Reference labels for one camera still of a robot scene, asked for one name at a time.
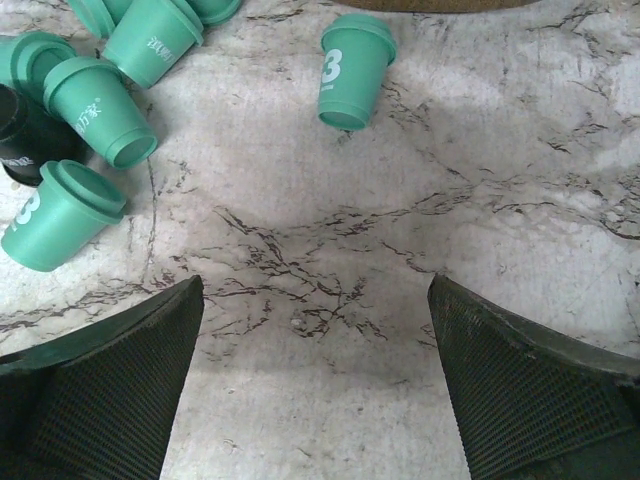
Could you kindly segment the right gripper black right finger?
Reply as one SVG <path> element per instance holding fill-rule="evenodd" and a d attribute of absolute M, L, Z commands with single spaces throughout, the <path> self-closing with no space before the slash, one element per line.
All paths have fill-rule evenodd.
<path fill-rule="evenodd" d="M 638 478 L 638 360 L 444 275 L 432 280 L 428 304 L 472 478 Z"/>

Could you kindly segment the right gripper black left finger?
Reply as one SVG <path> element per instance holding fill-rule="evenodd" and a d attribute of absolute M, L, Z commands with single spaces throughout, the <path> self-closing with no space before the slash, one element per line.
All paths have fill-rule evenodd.
<path fill-rule="evenodd" d="M 201 326 L 194 275 L 1 358 L 4 479 L 157 479 Z"/>

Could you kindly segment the green capsule number 3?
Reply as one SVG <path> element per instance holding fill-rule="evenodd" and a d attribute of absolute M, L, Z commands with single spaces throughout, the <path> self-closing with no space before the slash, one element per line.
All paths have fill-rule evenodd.
<path fill-rule="evenodd" d="M 6 228 L 1 246 L 20 265 L 51 272 L 109 225 L 127 199 L 107 178 L 72 160 L 49 161 L 42 182 Z"/>

